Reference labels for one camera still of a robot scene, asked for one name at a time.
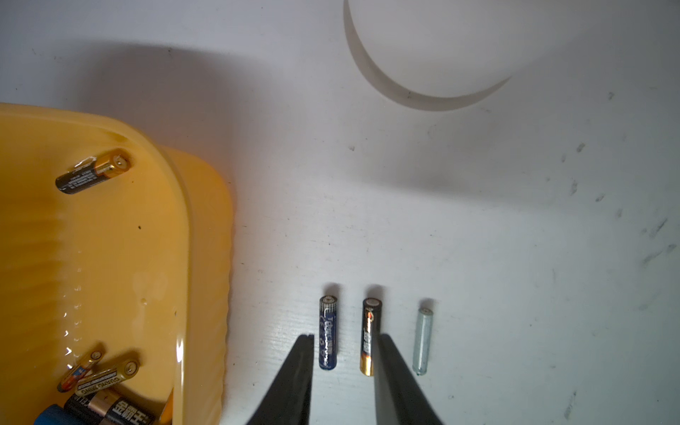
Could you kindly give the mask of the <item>dark blue AA battery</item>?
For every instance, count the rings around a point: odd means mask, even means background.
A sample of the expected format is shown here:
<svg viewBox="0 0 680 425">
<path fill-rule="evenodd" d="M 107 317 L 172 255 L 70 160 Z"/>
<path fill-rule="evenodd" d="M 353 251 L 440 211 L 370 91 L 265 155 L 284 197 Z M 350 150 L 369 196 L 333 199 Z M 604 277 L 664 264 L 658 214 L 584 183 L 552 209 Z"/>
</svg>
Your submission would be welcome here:
<svg viewBox="0 0 680 425">
<path fill-rule="evenodd" d="M 51 405 L 37 416 L 34 425 L 85 425 L 85 422 L 59 405 Z"/>
</svg>

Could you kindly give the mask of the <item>yellow plastic storage box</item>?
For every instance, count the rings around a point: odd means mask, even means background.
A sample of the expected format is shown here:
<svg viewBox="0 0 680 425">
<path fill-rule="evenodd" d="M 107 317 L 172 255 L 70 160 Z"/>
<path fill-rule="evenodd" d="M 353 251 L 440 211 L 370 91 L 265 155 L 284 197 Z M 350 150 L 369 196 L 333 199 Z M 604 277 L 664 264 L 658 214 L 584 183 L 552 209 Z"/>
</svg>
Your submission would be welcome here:
<svg viewBox="0 0 680 425">
<path fill-rule="evenodd" d="M 127 173 L 74 195 L 55 179 L 115 150 Z M 137 357 L 121 389 L 176 424 L 221 419 L 234 213 L 205 161 L 123 122 L 1 107 L 1 421 L 31 424 L 94 347 Z"/>
</svg>

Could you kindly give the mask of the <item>black gold AAA battery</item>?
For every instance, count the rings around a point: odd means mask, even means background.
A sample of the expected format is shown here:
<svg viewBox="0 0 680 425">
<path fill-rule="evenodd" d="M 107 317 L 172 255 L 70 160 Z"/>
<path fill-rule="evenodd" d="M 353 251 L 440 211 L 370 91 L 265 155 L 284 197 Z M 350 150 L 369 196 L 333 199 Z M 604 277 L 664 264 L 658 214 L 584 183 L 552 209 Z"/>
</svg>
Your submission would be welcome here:
<svg viewBox="0 0 680 425">
<path fill-rule="evenodd" d="M 374 375 L 374 340 L 380 334 L 383 303 L 375 297 L 364 299 L 361 319 L 361 362 L 363 375 Z"/>
</svg>

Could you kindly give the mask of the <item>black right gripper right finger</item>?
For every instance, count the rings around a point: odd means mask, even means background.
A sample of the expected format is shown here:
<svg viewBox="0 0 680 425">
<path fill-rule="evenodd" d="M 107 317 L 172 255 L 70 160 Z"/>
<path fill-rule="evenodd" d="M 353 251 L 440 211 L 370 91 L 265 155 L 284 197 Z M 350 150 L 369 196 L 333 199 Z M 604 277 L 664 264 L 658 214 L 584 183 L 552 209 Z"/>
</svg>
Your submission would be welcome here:
<svg viewBox="0 0 680 425">
<path fill-rule="evenodd" d="M 442 425 L 388 334 L 377 337 L 374 354 L 376 423 Z"/>
</svg>

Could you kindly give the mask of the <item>pale green white battery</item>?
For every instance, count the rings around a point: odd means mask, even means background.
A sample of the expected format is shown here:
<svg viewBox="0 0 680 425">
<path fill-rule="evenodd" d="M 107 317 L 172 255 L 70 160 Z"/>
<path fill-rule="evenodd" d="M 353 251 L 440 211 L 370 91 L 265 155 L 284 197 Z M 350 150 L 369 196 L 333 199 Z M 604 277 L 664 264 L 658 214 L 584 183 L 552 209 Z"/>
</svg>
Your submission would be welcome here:
<svg viewBox="0 0 680 425">
<path fill-rule="evenodd" d="M 418 311 L 412 362 L 416 375 L 425 375 L 428 370 L 433 316 L 430 308 L 421 307 Z"/>
</svg>

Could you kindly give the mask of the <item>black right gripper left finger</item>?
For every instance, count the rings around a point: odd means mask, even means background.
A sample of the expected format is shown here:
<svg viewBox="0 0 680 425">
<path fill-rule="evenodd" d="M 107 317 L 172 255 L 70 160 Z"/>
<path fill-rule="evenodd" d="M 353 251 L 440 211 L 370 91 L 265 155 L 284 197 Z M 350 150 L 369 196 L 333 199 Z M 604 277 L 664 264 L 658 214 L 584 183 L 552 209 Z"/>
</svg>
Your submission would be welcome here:
<svg viewBox="0 0 680 425">
<path fill-rule="evenodd" d="M 310 417 L 313 335 L 300 335 L 248 424 L 307 425 Z"/>
</svg>

